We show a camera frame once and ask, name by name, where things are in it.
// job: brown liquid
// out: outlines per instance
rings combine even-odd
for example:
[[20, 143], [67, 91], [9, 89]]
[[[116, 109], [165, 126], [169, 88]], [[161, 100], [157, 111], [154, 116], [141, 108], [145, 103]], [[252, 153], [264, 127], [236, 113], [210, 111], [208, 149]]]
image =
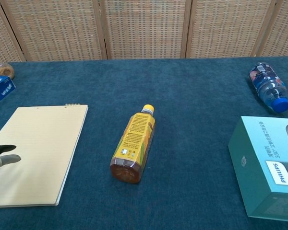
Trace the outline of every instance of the brown liquid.
[[154, 132], [155, 132], [155, 126], [152, 129], [152, 133], [148, 141], [142, 165], [139, 165], [135, 161], [125, 160], [117, 157], [112, 158], [110, 163], [110, 169], [113, 177], [115, 177], [120, 181], [124, 181], [131, 184], [139, 183], [146, 164], [147, 155], [151, 142], [153, 140]]

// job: notepad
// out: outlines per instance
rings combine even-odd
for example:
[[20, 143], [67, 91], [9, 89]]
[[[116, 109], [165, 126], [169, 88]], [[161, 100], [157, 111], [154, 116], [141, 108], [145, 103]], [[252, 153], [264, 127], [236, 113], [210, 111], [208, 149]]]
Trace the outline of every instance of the notepad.
[[0, 207], [58, 205], [87, 105], [19, 107], [0, 131], [0, 145], [21, 161], [0, 167]]

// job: plastic bottle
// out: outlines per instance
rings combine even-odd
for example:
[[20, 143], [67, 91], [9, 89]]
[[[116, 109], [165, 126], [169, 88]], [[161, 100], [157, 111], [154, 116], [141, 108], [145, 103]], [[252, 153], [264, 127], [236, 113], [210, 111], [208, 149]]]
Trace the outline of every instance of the plastic bottle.
[[0, 62], [0, 76], [8, 76], [10, 79], [13, 79], [15, 76], [15, 71], [10, 64]]
[[111, 159], [110, 170], [115, 178], [131, 184], [141, 180], [155, 132], [153, 115], [153, 106], [146, 104], [130, 118]]
[[269, 108], [276, 113], [288, 110], [286, 86], [268, 63], [257, 63], [249, 76], [258, 96]]

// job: woven panel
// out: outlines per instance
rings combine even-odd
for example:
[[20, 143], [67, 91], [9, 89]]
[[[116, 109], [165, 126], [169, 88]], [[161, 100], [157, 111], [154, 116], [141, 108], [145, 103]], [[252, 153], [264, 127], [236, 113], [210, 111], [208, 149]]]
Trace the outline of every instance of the woven panel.
[[284, 0], [262, 56], [288, 56], [288, 0]]
[[8, 32], [7, 24], [4, 23], [5, 18], [2, 18], [3, 11], [1, 10], [0, 14], [0, 61], [3, 62], [14, 62], [14, 61], [22, 61], [24, 57], [20, 52], [20, 48], [16, 47], [17, 42], [15, 41], [15, 37], [12, 38], [13, 34]]
[[250, 56], [270, 0], [194, 0], [187, 57]]
[[111, 58], [180, 57], [185, 0], [103, 3], [108, 30], [105, 39]]
[[93, 1], [5, 0], [3, 6], [28, 60], [89, 60], [102, 58]]

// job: blue bottle cap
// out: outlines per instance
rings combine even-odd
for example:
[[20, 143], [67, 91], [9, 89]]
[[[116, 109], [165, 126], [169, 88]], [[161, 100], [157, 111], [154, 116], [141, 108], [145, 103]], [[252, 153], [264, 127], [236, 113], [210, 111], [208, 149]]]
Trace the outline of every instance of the blue bottle cap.
[[272, 101], [272, 109], [277, 113], [282, 113], [288, 110], [288, 99], [286, 97], [280, 97]]

